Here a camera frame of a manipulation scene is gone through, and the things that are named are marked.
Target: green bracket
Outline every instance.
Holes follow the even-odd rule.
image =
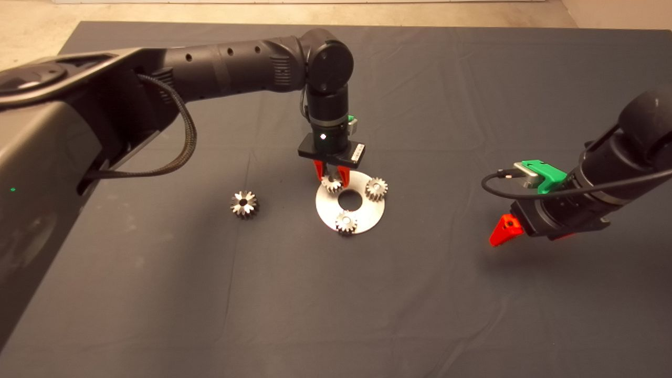
[[[563,171],[541,160],[523,160],[524,167],[542,176],[544,181],[537,187],[537,193],[547,194],[567,177]]]

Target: metal disc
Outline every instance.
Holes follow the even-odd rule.
[[[363,233],[375,226],[385,211],[385,199],[372,201],[366,196],[366,183],[371,180],[366,174],[350,171],[350,185],[338,193],[331,194],[320,184],[315,196],[317,214],[330,229],[336,231],[336,218],[345,209],[338,203],[338,197],[348,190],[357,192],[362,197],[362,205],[359,209],[351,211],[351,215],[357,220],[357,228],[353,233]]]

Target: gear teeth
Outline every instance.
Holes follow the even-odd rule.
[[[387,194],[388,185],[382,178],[376,177],[366,183],[366,196],[372,201],[379,201]]]
[[[351,235],[357,229],[357,219],[350,211],[343,211],[336,217],[336,230],[342,235]]]
[[[249,218],[259,209],[259,201],[254,193],[242,190],[231,197],[231,212],[240,218]]]
[[[343,189],[343,181],[330,175],[322,176],[321,183],[331,194],[338,193]]]

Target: center hole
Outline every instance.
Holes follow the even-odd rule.
[[[341,209],[355,211],[362,206],[362,196],[354,190],[345,190],[338,196]]]

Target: concrete floor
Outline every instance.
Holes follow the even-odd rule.
[[[73,4],[0,0],[0,70],[56,54],[80,21],[576,28],[560,0],[533,3]]]

